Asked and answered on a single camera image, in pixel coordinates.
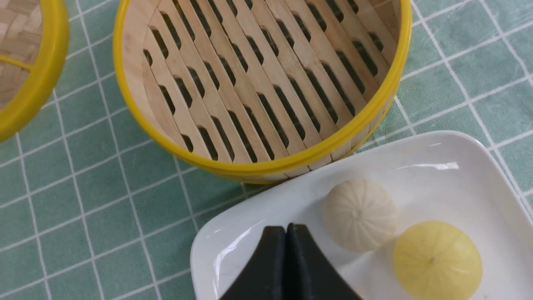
woven bamboo lid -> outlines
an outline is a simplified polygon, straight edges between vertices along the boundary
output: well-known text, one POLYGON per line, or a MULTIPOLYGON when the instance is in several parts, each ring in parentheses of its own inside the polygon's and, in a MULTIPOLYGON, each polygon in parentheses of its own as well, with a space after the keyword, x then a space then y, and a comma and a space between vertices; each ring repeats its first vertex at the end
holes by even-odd
POLYGON ((0 109, 15 97, 39 53, 43 26, 39 0, 0 1, 0 109))
POLYGON ((398 0, 132 1, 124 28, 149 30, 123 36, 123 64, 136 105, 177 145, 266 162, 321 143, 367 105, 399 25, 398 0))

table surface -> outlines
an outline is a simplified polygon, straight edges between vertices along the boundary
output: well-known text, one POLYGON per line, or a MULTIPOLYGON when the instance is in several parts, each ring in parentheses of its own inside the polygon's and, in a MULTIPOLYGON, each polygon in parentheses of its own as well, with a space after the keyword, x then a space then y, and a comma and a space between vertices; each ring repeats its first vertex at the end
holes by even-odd
MULTIPOLYGON (((119 0, 65 2, 61 78, 32 122, 0 144, 0 298, 193 299, 196 233, 266 187, 217 178, 156 145, 116 83, 119 0)), ((462 131, 490 149, 533 215, 533 3, 413 4, 398 97, 360 151, 462 131)))

white grid line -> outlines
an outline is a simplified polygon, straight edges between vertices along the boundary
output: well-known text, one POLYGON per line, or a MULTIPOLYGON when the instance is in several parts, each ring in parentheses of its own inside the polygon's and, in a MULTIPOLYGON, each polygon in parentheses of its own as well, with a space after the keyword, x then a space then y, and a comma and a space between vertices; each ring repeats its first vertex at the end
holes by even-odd
MULTIPOLYGON (((420 10, 418 9, 418 7, 416 6, 416 3, 414 1, 412 1, 412 5, 413 5, 413 9, 417 13, 417 15, 419 17, 422 17, 422 15, 420 13, 420 10)), ((463 96, 464 96, 464 98, 466 100, 466 104, 468 105, 470 111, 474 115, 474 118, 476 119, 477 123, 481 127, 481 130, 483 131, 483 134, 485 135, 485 137, 488 140, 489 146, 494 148, 494 141, 492 140, 492 137, 490 136, 487 128, 485 127, 485 124, 483 123, 483 121, 479 117, 477 111, 475 110, 474 106, 472 105, 472 100, 470 99, 470 96, 468 95, 464 85, 462 84, 462 82, 457 77, 457 74, 455 74, 455 71, 452 69, 452 67, 451 67, 451 65, 449 63, 449 59, 447 59, 446 56, 444 55, 442 49, 439 46, 439 43, 437 42, 437 39, 435 38, 435 36, 431 32, 429 26, 425 23, 425 21, 422 21, 422 26, 424 26, 424 29, 426 30, 427 34, 429 35, 429 37, 430 37, 431 41, 433 42, 435 48, 437 48, 437 52, 439 53, 439 55, 441 56, 442 60, 444 61, 445 65, 446 65, 446 68, 450 72, 450 74, 453 77, 454 81, 457 83, 457 85, 459 85, 459 89, 461 90, 461 93, 463 94, 463 96)), ((495 152, 496 156, 498 157, 498 159, 500 160, 500 163, 502 164, 502 167, 504 168, 504 170, 505 170, 507 176, 509 177, 509 180, 511 181, 512 185, 515 187, 517 193, 519 195, 521 195, 522 191, 520 190, 520 187, 518 186, 518 184, 517 184, 513 174, 511 173, 511 170, 509 169, 507 163, 503 159, 499 149, 498 148, 494 148, 494 152, 495 152)))
MULTIPOLYGON (((57 95, 55 94, 55 90, 52 91, 52 94, 53 94, 54 98, 57 99, 57 95)), ((63 136, 63 144, 64 144, 64 147, 65 147, 65 151, 67 152, 67 159, 68 159, 68 163, 69 163, 70 173, 72 174, 72 180, 74 182, 74 191, 76 192, 76 198, 78 200, 78 205, 79 205, 79 209, 80 209, 80 212, 81 212, 81 220, 82 220, 82 224, 83 224, 83 231, 85 232, 85 237, 87 239, 87 245, 89 247, 89 253, 91 254, 91 264, 92 264, 92 267, 93 267, 94 275, 96 276, 96 284, 98 285, 98 292, 100 293, 100 299, 104 300, 102 283, 100 281, 100 276, 98 274, 98 270, 96 269, 96 263, 94 262, 93 244, 91 242, 91 237, 89 236, 89 229, 87 227, 87 221, 85 220, 85 209, 83 208, 82 197, 81 197, 81 195, 79 193, 78 181, 76 179, 76 176, 74 175, 75 174, 75 172, 74 172, 74 164, 72 162, 72 156, 70 155, 70 148, 69 148, 68 143, 67 143, 67 138, 65 137, 65 129, 64 129, 64 126, 63 126, 63 117, 61 115, 61 110, 59 109, 59 104, 58 104, 57 101, 55 102, 55 107, 56 107, 56 109, 58 111, 59 127, 61 128, 61 134, 63 136)))
POLYGON ((134 291, 131 291, 131 292, 127 293, 127 294, 123 294, 123 295, 121 295, 121 296, 118 296, 118 297, 116 297, 116 298, 113 298, 113 300, 121 300, 121 299, 128 298, 128 297, 130 297, 130 296, 133 296, 133 295, 136 295, 136 294, 138 294, 138 293, 141 293, 141 292, 143 292, 143 291, 145 291, 145 290, 147 290, 147 289, 149 289, 149 288, 153 288, 153 287, 158 286, 158 285, 161 285, 161 284, 163 284, 163 283, 165 283, 165 282, 167 282, 167 281, 171 281, 171 280, 173 280, 173 279, 176 279, 176 278, 178 278, 178 277, 180 277, 180 276, 182 276, 182 275, 189 274, 190 272, 191 272, 191 269, 183 270, 183 271, 178 272, 178 273, 176 273, 176 274, 174 274, 174 275, 170 275, 169 277, 166 277, 166 278, 163 278, 163 279, 161 279, 161 280, 158 280, 156 283, 152 283, 152 284, 150 284, 150 285, 147 285, 147 286, 144 286, 144 287, 142 287, 142 288, 139 288, 139 289, 136 289, 136 290, 134 290, 134 291))
POLYGON ((144 234, 143 234, 143 230, 142 230, 142 227, 141 227, 141 223, 139 221, 139 216, 137 214, 137 210, 135 208, 135 203, 133 202, 133 198, 131 196, 132 193, 131 193, 130 185, 129 185, 127 177, 126 177, 126 171, 124 170, 124 164, 122 163, 122 158, 120 156, 120 150, 118 148, 118 141, 117 141, 117 137, 115 135, 115 129, 113 127, 113 122, 111 121, 111 116, 110 116, 110 113, 109 113, 109 107, 107 105, 106 95, 105 95, 105 93, 103 91, 103 86, 102 86, 102 82, 101 82, 101 79, 100 79, 100 73, 99 73, 98 67, 96 65, 96 59, 94 58, 93 44, 91 44, 91 41, 89 39, 89 35, 88 35, 88 32, 87 32, 87 27, 85 25, 85 20, 84 20, 83 14, 82 14, 82 9, 80 7, 79 0, 76 0, 76 6, 78 8, 78 11, 80 12, 80 21, 81 21, 81 24, 82 24, 83 32, 85 34, 85 38, 87 40, 88 51, 89 51, 89 55, 90 55, 91 60, 92 60, 94 72, 96 73, 96 80, 98 81, 98 87, 100 88, 100 93, 102 95, 103 104, 104 104, 104 107, 106 109, 106 114, 107 114, 107 117, 108 117, 109 126, 111 128, 111 135, 113 137, 113 143, 115 144, 115 151, 116 151, 117 157, 118 157, 118 164, 120 166, 120 171, 122 173, 122 178, 124 180, 124 184, 126 185, 126 191, 128 193, 128 197, 130 199, 130 205, 131 205, 132 210, 133 210, 133 216, 135 218, 135 223, 137 224, 137 228, 139 230, 139 235, 141 237, 142 249, 143 249, 144 254, 146 256, 146 260, 148 262, 148 268, 150 270, 150 276, 152 277, 152 281, 155 284, 157 299, 161 300, 161 293, 159 292, 159 287, 156 284, 157 279, 156 279, 156 275, 155 275, 155 272, 154 272, 154 266, 152 264, 152 260, 150 258, 150 254, 148 253, 148 248, 146 247, 146 242, 144 241, 144 234))
MULTIPOLYGON (((174 227, 176 227, 176 226, 178 226, 178 225, 180 225, 180 224, 182 224, 182 223, 184 223, 184 222, 186 222, 186 221, 192 220, 193 217, 196 218, 196 217, 201 216, 201 215, 203 215, 203 214, 206 214, 206 213, 208 213, 208 212, 210 212, 210 211, 216 210, 216 209, 218 209, 218 208, 220 208, 220 207, 223 207, 223 206, 226 206, 226 205, 231 204, 231 203, 233 203, 233 202, 239 201, 239 200, 241 200, 242 198, 243 198, 243 195, 239 195, 239 196, 237 196, 237 197, 235 197, 235 198, 232 198, 232 199, 230 199, 230 200, 227 200, 227 201, 224 201, 224 202, 219 203, 219 204, 217 204, 217 205, 214 205, 214 206, 212 206, 212 207, 210 207, 210 208, 208 208, 208 209, 204 209, 204 210, 202 210, 202 211, 199 211, 199 212, 197 212, 196 214, 194 214, 193 216, 189 216, 189 217, 183 218, 183 219, 178 220, 178 221, 176 221, 176 222, 174 222, 174 223, 168 224, 168 225, 166 225, 166 226, 164 226, 164 227, 162 227, 162 228, 160 228, 160 229, 158 229, 158 230, 155 230, 155 231, 153 231, 153 232, 150 232, 150 233, 146 234, 146 235, 144 236, 144 238, 147 239, 147 238, 149 238, 149 237, 151 237, 151 236, 154 236, 154 235, 159 234, 159 233, 161 233, 161 232, 167 231, 167 230, 169 230, 169 229, 171 229, 171 228, 174 228, 174 227)), ((96 259, 100 259, 100 258, 102 258, 102 257, 104 257, 104 256, 106 256, 106 255, 112 254, 112 253, 114 253, 114 252, 116 252, 116 251, 119 251, 119 250, 121 250, 121 249, 124 249, 124 248, 126 248, 126 247, 128 247, 128 246, 131 246, 131 245, 133 245, 133 244, 135 244, 135 243, 138 243, 138 242, 140 242, 140 241, 141 241, 141 238, 136 238, 136 239, 134 239, 134 240, 132 240, 132 241, 129 241, 129 242, 125 243, 125 244, 122 244, 122 245, 120 245, 120 246, 117 246, 117 247, 115 247, 115 248, 113 248, 113 249, 110 249, 110 250, 108 250, 108 251, 105 251, 105 252, 103 252, 103 253, 100 253, 100 254, 98 254, 98 255, 95 255, 95 256, 94 256, 94 260, 96 260, 96 259)), ((70 266, 70 267, 67 267, 67 268, 63 269, 63 270, 59 270, 59 271, 57 271, 57 272, 55 272, 55 273, 53 273, 53 274, 49 274, 49 275, 47 275, 47 276, 45 276, 45 277, 43 277, 43 278, 41 278, 41 279, 39 279, 39 280, 36 280, 36 281, 34 281, 34 282, 31 282, 31 283, 28 283, 27 285, 24 285, 24 286, 22 286, 22 287, 19 287, 19 288, 13 289, 13 290, 11 290, 11 291, 8 291, 8 292, 6 292, 6 293, 3 293, 3 294, 0 295, 0 299, 5 298, 5 297, 8 297, 8 296, 10 296, 10 295, 13 295, 13 294, 15 294, 15 293, 17 293, 17 292, 19 292, 19 291, 21 291, 21 290, 23 290, 23 289, 26 289, 26 288, 29 288, 29 287, 32 287, 32 286, 38 285, 38 284, 42 283, 43 281, 47 281, 48 279, 51 279, 51 278, 56 277, 56 276, 58 276, 58 275, 64 274, 64 273, 66 273, 66 272, 68 272, 68 271, 71 271, 71 270, 73 270, 73 269, 75 269, 75 268, 77 268, 77 267, 79 267, 79 266, 82 266, 82 265, 85 265, 85 264, 87 264, 87 263, 90 263, 91 261, 93 261, 93 260, 92 260, 92 259, 86 259, 86 260, 84 260, 84 261, 82 261, 82 262, 79 262, 79 263, 77 263, 77 264, 74 264, 74 265, 72 265, 72 266, 70 266)))
MULTIPOLYGON (((21 163, 21 167, 22 167, 22 177, 24 178, 24 185, 26 187, 26 193, 27 193, 27 197, 28 197, 28 205, 29 205, 30 213, 31 213, 31 222, 33 224, 34 232, 35 232, 35 234, 37 234, 37 232, 38 232, 37 219, 35 218, 35 211, 33 209, 33 203, 31 201, 31 196, 29 195, 30 188, 29 188, 29 184, 28 184, 28 177, 26 176, 26 166, 24 165, 24 158, 22 158, 22 145, 20 143, 19 134, 17 133, 15 136, 16 136, 16 139, 17 139, 17 146, 19 148, 20 163, 21 163)), ((44 258, 43 258, 43 248, 41 247, 41 239, 39 237, 37 238, 37 251, 39 253, 39 261, 41 262, 41 269, 43 271, 43 276, 46 277, 47 273, 46 273, 46 266, 44 264, 44 258)), ((44 280, 44 287, 45 287, 45 290, 46 290, 46 295, 48 297, 48 300, 51 300, 52 299, 52 294, 50 293, 50 286, 49 286, 47 280, 44 280)))
MULTIPOLYGON (((94 47, 94 46, 97 46, 97 45, 99 45, 99 44, 101 44, 101 43, 103 43, 103 42, 106 42, 107 40, 109 40, 109 39, 112 38, 112 37, 113 37, 113 33, 111 33, 111 34, 107 35, 106 37, 101 38, 101 39, 99 39, 98 41, 94 42, 92 46, 94 47)), ((79 50, 76 50, 76 51, 74 51, 74 52, 68 54, 67 57, 66 57, 66 59, 69 59, 69 58, 71 58, 71 57, 73 57, 73 56, 75 56, 75 55, 77 55, 77 54, 82 53, 82 52, 85 51, 85 50, 88 50, 88 49, 89 49, 89 46, 85 46, 85 47, 83 47, 83 48, 81 48, 81 49, 79 49, 79 50)))
MULTIPOLYGON (((508 36, 510 36, 510 35, 512 35, 512 34, 514 34, 516 32, 519 32, 519 31, 527 28, 527 27, 530 27, 530 26, 533 26, 533 21, 528 22, 528 23, 526 23, 526 24, 524 24, 522 26, 518 26, 518 27, 516 27, 516 28, 514 28, 512 30, 509 30, 509 31, 507 31, 505 33, 502 33, 501 35, 497 35, 495 37, 492 37, 492 38, 490 38, 490 39, 488 39, 486 41, 483 41, 483 42, 481 42, 481 43, 479 43, 477 45, 474 45, 474 46, 472 46, 470 48, 467 48, 465 50, 459 51, 459 52, 449 56, 448 57, 448 61, 454 60, 454 59, 456 59, 458 57, 461 57, 461 56, 463 56, 463 55, 465 55, 467 53, 473 52, 473 51, 475 51, 475 50, 477 50, 477 49, 479 49, 481 47, 484 47, 484 46, 487 46, 487 45, 492 44, 494 42, 497 42, 497 41, 501 40, 503 37, 508 37, 508 36)), ((439 60, 439 61, 433 62, 433 63, 431 63, 431 64, 429 64, 427 66, 424 66, 424 67, 422 67, 422 68, 420 68, 418 70, 415 70, 415 71, 412 71, 410 73, 404 74, 402 76, 401 80, 403 81, 403 80, 405 80, 405 79, 407 79, 409 77, 413 77, 413 76, 415 76, 417 74, 420 74, 420 73, 422 73, 424 71, 432 69, 432 68, 434 68, 436 66, 440 66, 442 64, 444 64, 444 60, 442 60, 442 59, 439 60)))
POLYGON ((398 109, 400 109, 401 115, 403 116, 403 119, 405 120, 405 123, 407 124, 407 128, 411 131, 411 134, 415 136, 416 135, 415 128, 413 124, 411 123, 409 116, 405 112, 405 109, 403 108, 403 105, 401 104, 400 99, 398 99, 398 96, 394 96, 394 102, 398 106, 398 109))
POLYGON ((93 6, 93 7, 91 7, 90 9, 87 9, 87 10, 85 10, 85 11, 82 11, 82 10, 80 9, 80 6, 78 6, 78 7, 77 7, 77 8, 78 8, 78 14, 75 15, 74 17, 70 18, 70 19, 69 19, 69 22, 72 21, 72 20, 78 19, 78 18, 82 17, 83 15, 85 15, 86 13, 88 13, 88 12, 92 12, 93 10, 95 10, 95 9, 97 9, 97 8, 99 8, 99 7, 102 7, 102 6, 108 4, 108 3, 111 2, 111 1, 113 1, 113 0, 104 0, 104 1, 102 1, 101 3, 99 3, 99 4, 97 4, 97 5, 93 6))
MULTIPOLYGON (((140 148, 140 147, 142 147, 142 146, 145 146, 145 145, 151 144, 151 143, 153 143, 153 142, 154 142, 154 140, 151 140, 151 139, 150 139, 150 140, 144 141, 144 142, 142 142, 142 143, 140 143, 140 144, 137 144, 137 145, 135 145, 135 146, 129 147, 129 148, 127 148, 127 149, 124 149, 124 150, 122 150, 118 155, 117 155, 117 154, 112 155, 112 156, 106 158, 106 159, 103 160, 103 161, 97 162, 97 163, 94 164, 94 165, 91 165, 91 166, 89 166, 89 167, 87 167, 87 168, 85 168, 85 169, 82 169, 82 170, 79 170, 79 171, 75 172, 75 173, 74 173, 74 176, 78 176, 78 175, 83 174, 83 173, 85 173, 85 172, 88 172, 88 171, 90 171, 90 170, 92 170, 92 169, 95 169, 95 168, 97 168, 97 167, 99 167, 99 166, 101 166, 101 165, 103 165, 103 164, 106 164, 106 163, 108 163, 108 162, 114 160, 114 159, 117 158, 119 155, 122 155, 122 154, 124 154, 124 153, 126 153, 126 152, 129 152, 129 151, 132 151, 132 150, 135 150, 135 149, 140 148)), ((54 185, 57 185, 57 184, 63 183, 64 181, 67 181, 68 179, 70 179, 70 178, 72 178, 72 177, 73 177, 73 175, 68 175, 68 176, 66 176, 66 177, 63 177, 63 178, 57 180, 57 181, 54 181, 54 182, 52 182, 52 183, 49 183, 49 184, 47 184, 47 185, 45 185, 45 186, 39 187, 39 188, 37 188, 37 189, 31 191, 31 192, 30 192, 30 195, 35 195, 35 194, 37 194, 37 193, 40 193, 40 192, 42 192, 42 191, 44 191, 44 190, 46 190, 46 189, 48 189, 48 188, 50 188, 50 187, 52 187, 52 186, 54 186, 54 185)), ((21 200, 24 200, 25 198, 26 198, 26 195, 23 195, 23 196, 20 196, 20 197, 14 199, 14 200, 11 200, 11 201, 9 201, 9 202, 7 202, 7 203, 4 203, 4 204, 0 205, 0 209, 2 209, 2 208, 4 208, 4 207, 7 207, 7 206, 10 206, 10 205, 12 205, 12 204, 14 204, 14 203, 17 203, 17 202, 21 201, 21 200)))
POLYGON ((200 229, 198 228, 198 223, 196 222, 196 219, 194 217, 194 212, 192 211, 191 200, 189 199, 189 192, 187 192, 187 187, 185 185, 185 180, 183 180, 183 173, 181 171, 180 163, 179 163, 179 161, 177 160, 177 158, 175 156, 173 156, 173 158, 174 158, 174 164, 176 166, 176 170, 177 170, 177 172, 179 174, 178 177, 179 177, 179 180, 180 180, 181 189, 183 190, 183 196, 185 197, 185 202, 187 203, 187 209, 189 210, 189 215, 192 218, 192 224, 195 227, 195 231, 196 231, 196 233, 198 233, 198 231, 200 229))
MULTIPOLYGON (((526 67, 526 64, 524 63, 524 61, 520 58, 520 56, 517 54, 516 50, 513 49, 513 46, 511 45, 511 43, 509 42, 509 40, 507 39, 507 36, 505 35, 505 33, 503 32, 501 26, 498 24, 498 21, 496 20, 496 17, 493 15, 493 13, 491 12, 490 8, 488 7, 487 3, 485 3, 485 0, 479 0, 479 2, 481 3, 481 5, 483 6, 483 8, 485 9, 487 15, 489 15, 489 18, 490 20, 492 21, 492 23, 494 24, 494 26, 496 27, 496 30, 498 31, 498 35, 502 37, 502 40, 503 42, 505 43, 505 45, 507 46, 507 49, 509 49, 509 52, 513 55, 513 57, 518 61, 518 64, 520 65, 520 67, 522 68, 522 71, 526 74, 526 75, 529 75, 529 72, 528 72, 528 69, 526 67)), ((529 81, 529 84, 531 85, 531 87, 533 88, 533 79, 532 77, 529 77, 528 79, 529 81)), ((508 172, 508 176, 511 180, 511 182, 513 183, 513 185, 515 185, 516 187, 516 191, 518 192, 519 196, 520 196, 520 199, 522 200, 522 204, 524 205, 524 207, 526 209, 533 209, 532 207, 529 206, 529 203, 527 202, 526 200, 526 197, 524 196, 524 193, 522 192, 518 182, 516 182, 516 179, 514 178, 514 176, 512 175, 511 171, 509 170, 509 167, 507 166, 507 164, 505 163, 500 151, 498 148, 496 148, 494 150, 494 152, 496 153, 496 155, 498 156, 498 158, 500 159, 500 163, 502 164, 502 166, 506 169, 506 172, 508 172)))
MULTIPOLYGON (((100 80, 101 80, 101 81, 104 81, 104 80, 106 80, 106 79, 112 77, 113 75, 115 75, 115 71, 113 71, 113 72, 107 74, 106 76, 102 76, 102 77, 100 78, 100 80)), ((97 84, 97 83, 98 83, 98 81, 93 81, 93 82, 91 82, 91 83, 87 83, 87 84, 85 84, 85 85, 82 85, 82 86, 80 86, 79 88, 75 89, 74 91, 70 91, 70 92, 68 92, 68 93, 66 93, 66 94, 64 94, 64 95, 62 95, 61 97, 58 97, 57 99, 54 99, 54 100, 52 100, 52 101, 49 101, 49 102, 45 103, 45 104, 41 107, 41 109, 43 109, 43 108, 45 108, 45 107, 48 107, 48 106, 50 106, 50 105, 53 105, 53 104, 54 104, 55 102, 57 102, 57 101, 62 101, 62 100, 66 99, 66 98, 68 98, 68 97, 70 97, 70 96, 72 96, 72 95, 74 95, 74 94, 77 94, 77 93, 79 93, 79 92, 81 92, 81 91, 83 91, 83 90, 85 90, 85 89, 88 89, 88 88, 92 87, 93 85, 95 85, 95 84, 97 84)))
POLYGON ((416 22, 413 22, 413 27, 421 24, 422 22, 428 22, 429 20, 431 20, 433 18, 436 18, 436 17, 438 17, 438 16, 440 16, 442 14, 445 14, 447 12, 455 10, 455 9, 457 9, 459 7, 463 7, 464 5, 466 5, 467 3, 472 2, 472 1, 474 1, 474 0, 464 0, 464 1, 460 2, 460 3, 457 3, 457 4, 454 4, 452 6, 449 6, 449 7, 445 8, 445 9, 443 9, 443 10, 440 10, 438 12, 434 12, 434 13, 428 15, 425 18, 422 18, 421 15, 417 15, 419 17, 419 20, 416 21, 416 22))

dough ball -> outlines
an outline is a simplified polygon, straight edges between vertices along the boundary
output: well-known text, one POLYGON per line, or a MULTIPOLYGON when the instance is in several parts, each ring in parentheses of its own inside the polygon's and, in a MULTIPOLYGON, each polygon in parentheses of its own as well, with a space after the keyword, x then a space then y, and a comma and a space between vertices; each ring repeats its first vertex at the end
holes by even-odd
POLYGON ((396 231, 396 206, 378 183, 355 179, 336 185, 322 213, 331 239, 352 252, 375 250, 396 231))
POLYGON ((483 276, 474 242, 441 221, 407 228, 396 241, 393 263, 401 286, 418 300, 468 300, 483 276))

steamer basket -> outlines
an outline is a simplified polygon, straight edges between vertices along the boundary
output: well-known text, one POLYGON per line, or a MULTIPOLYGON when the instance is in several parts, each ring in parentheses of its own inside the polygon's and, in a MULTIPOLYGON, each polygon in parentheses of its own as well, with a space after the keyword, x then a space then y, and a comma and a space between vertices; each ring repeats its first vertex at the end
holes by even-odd
POLYGON ((62 0, 0 1, 0 142, 26 125, 52 93, 68 38, 62 0))
POLYGON ((114 59, 134 117, 168 151, 271 183, 372 134, 410 30, 409 0, 123 0, 114 59))

